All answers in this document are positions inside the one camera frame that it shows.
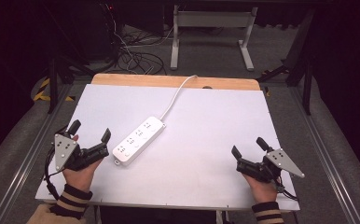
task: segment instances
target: person's left hand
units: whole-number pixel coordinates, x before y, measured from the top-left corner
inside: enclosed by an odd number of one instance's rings
[[[75,135],[73,137],[73,140],[77,141],[78,135]],[[95,173],[95,170],[98,168],[99,164],[101,164],[102,160],[103,159],[96,161],[88,167],[79,171],[64,169],[62,173],[64,179],[66,180],[66,183],[73,188],[89,193],[90,185],[92,184],[93,174]]]

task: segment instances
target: desk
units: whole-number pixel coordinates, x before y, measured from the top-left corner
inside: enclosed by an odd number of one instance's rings
[[[112,132],[110,155],[97,169],[91,186],[91,204],[208,210],[243,210],[254,204],[230,151],[235,145],[247,160],[261,161],[264,152],[256,144],[258,136],[273,148],[280,147],[255,80],[190,79],[166,116],[162,134],[129,166],[114,164],[111,150],[144,119],[163,112],[183,80],[96,75],[87,85],[72,117],[81,121],[78,143],[91,147],[107,127]],[[213,89],[200,89],[206,85]],[[282,172],[282,177],[286,189],[294,193],[288,172]],[[62,192],[62,175],[51,179]],[[52,201],[45,182],[36,199]],[[283,210],[299,209],[297,202],[283,195],[278,196],[278,203]]]

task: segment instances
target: power outlet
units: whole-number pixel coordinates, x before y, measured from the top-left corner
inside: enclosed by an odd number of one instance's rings
[[[115,164],[125,166],[131,164],[162,133],[165,127],[166,125],[157,118],[146,119],[113,149]]]

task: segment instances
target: power strip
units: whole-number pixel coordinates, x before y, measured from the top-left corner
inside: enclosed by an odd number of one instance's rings
[[[162,133],[165,127],[166,125],[157,118],[146,119],[113,149],[114,163],[125,166],[131,164]]]

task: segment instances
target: striped sleeve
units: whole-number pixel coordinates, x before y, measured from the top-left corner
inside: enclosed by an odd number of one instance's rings
[[[284,223],[279,204],[276,202],[258,203],[252,209],[258,224]]]
[[[61,197],[49,210],[57,216],[81,219],[91,197],[92,192],[86,193],[66,184]]]

